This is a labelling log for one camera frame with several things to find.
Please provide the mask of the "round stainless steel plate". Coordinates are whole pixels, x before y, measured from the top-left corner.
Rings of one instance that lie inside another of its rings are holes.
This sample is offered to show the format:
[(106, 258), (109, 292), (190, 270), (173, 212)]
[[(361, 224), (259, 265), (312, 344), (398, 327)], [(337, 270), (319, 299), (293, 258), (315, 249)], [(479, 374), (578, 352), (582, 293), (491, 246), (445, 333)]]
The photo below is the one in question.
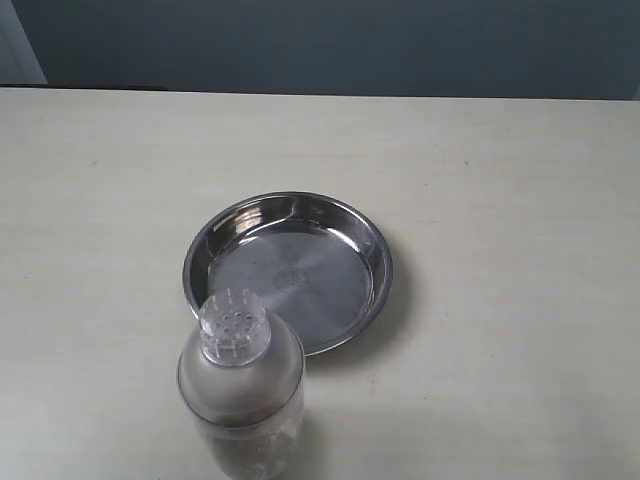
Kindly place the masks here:
[(389, 245), (371, 220), (337, 199), (295, 191), (216, 214), (182, 268), (192, 312), (217, 290), (246, 288), (293, 327), (308, 357), (360, 335), (383, 310), (393, 279)]

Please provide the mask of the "clear plastic shaker bottle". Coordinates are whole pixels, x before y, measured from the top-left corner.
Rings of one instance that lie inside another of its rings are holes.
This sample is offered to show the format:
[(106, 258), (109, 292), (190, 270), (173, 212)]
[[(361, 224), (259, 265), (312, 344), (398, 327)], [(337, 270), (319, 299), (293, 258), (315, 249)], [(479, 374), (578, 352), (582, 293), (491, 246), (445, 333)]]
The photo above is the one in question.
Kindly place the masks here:
[(178, 361), (181, 397), (228, 478), (273, 479), (303, 422), (301, 341), (249, 290), (213, 293), (197, 318)]

